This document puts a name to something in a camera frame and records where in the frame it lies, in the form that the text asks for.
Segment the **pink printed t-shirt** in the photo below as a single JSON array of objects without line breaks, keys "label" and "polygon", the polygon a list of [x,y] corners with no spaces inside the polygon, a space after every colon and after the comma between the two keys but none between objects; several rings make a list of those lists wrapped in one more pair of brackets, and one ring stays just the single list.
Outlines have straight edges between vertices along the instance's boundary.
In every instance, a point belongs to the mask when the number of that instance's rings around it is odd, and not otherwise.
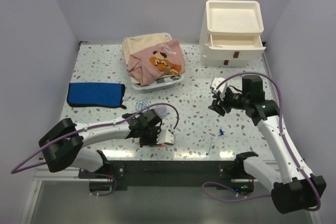
[{"label": "pink printed t-shirt", "polygon": [[178,39],[135,52],[127,64],[128,75],[142,86],[148,86],[163,76],[183,74],[185,69],[184,55]]}]

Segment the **white laundry basket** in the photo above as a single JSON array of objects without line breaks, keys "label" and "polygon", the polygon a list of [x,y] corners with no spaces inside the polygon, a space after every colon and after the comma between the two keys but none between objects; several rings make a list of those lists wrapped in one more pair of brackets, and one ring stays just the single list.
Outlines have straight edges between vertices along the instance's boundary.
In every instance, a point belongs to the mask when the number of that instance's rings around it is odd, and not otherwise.
[{"label": "white laundry basket", "polygon": [[155,80],[148,86],[141,86],[141,84],[137,82],[134,77],[130,78],[133,89],[142,93],[148,93],[174,87],[175,85],[181,83],[184,80],[184,74],[163,76]]}]

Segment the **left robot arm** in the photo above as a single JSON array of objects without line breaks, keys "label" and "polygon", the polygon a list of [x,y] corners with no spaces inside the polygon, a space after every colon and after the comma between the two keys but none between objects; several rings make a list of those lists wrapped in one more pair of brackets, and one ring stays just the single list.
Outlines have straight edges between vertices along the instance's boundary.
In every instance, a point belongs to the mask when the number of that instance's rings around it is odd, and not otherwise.
[{"label": "left robot arm", "polygon": [[169,132],[161,126],[162,119],[154,109],[134,117],[124,114],[102,124],[80,124],[63,119],[39,140],[39,146],[46,146],[42,153],[51,173],[76,167],[103,178],[108,174],[109,165],[104,162],[103,153],[90,149],[91,145],[128,138],[138,138],[141,147],[164,144]]}]

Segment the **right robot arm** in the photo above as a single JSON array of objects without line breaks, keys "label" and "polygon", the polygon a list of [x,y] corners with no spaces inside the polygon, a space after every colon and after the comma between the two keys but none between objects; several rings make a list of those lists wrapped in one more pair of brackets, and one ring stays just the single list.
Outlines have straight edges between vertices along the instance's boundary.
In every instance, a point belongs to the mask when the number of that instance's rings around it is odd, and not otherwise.
[{"label": "right robot arm", "polygon": [[265,74],[241,73],[242,89],[229,87],[226,78],[214,78],[210,85],[213,102],[209,109],[224,116],[232,109],[243,110],[263,135],[277,162],[275,170],[253,151],[236,155],[231,174],[257,179],[269,191],[281,214],[297,210],[318,211],[326,188],[322,176],[316,176],[296,149],[284,123],[282,98],[267,100],[262,79]]}]

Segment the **white drawer cabinet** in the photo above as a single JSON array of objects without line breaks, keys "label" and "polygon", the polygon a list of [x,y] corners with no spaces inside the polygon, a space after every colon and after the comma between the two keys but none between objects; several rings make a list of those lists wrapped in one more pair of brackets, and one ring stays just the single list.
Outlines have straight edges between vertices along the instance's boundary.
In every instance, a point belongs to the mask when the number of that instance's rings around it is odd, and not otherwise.
[{"label": "white drawer cabinet", "polygon": [[[257,1],[208,0],[199,36],[201,64],[233,68],[258,60],[266,49],[261,41],[263,31]],[[239,57],[233,58],[236,51]]]}]

